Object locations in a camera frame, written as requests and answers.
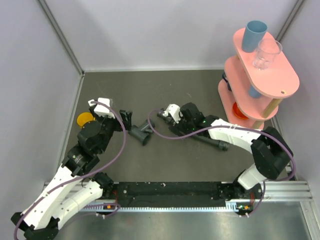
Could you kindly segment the grey plastic pipe fitting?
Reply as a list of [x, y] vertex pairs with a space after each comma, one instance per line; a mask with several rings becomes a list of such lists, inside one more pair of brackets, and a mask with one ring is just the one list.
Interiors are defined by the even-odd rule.
[[149, 124], [148, 120], [146, 120], [140, 126], [132, 125], [131, 130], [128, 131], [128, 134], [137, 139], [142, 144], [142, 146], [145, 146], [149, 142], [151, 134], [153, 133], [151, 126], [153, 128], [155, 127], [154, 122], [150, 120]]

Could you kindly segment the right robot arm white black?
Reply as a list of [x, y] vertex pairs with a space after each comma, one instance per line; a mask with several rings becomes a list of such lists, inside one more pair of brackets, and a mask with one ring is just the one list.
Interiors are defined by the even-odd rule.
[[254, 163], [236, 177], [233, 185], [233, 192], [239, 198], [245, 198], [264, 180], [276, 180], [293, 157], [292, 150], [274, 127], [245, 128], [214, 115], [205, 116], [192, 102], [183, 106], [169, 104], [157, 116], [179, 138], [197, 136], [221, 149], [233, 145], [252, 154]]

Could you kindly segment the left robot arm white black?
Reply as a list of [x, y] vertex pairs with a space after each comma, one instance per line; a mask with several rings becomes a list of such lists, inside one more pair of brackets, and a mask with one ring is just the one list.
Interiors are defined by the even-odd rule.
[[27, 240], [52, 240], [81, 209], [113, 194], [113, 180], [101, 169], [93, 168], [114, 132], [131, 130], [132, 112], [120, 110], [116, 114], [108, 108], [99, 112], [93, 106], [90, 114], [93, 119], [83, 124], [77, 144], [69, 150], [47, 187], [27, 209], [12, 215], [14, 239], [22, 230]]

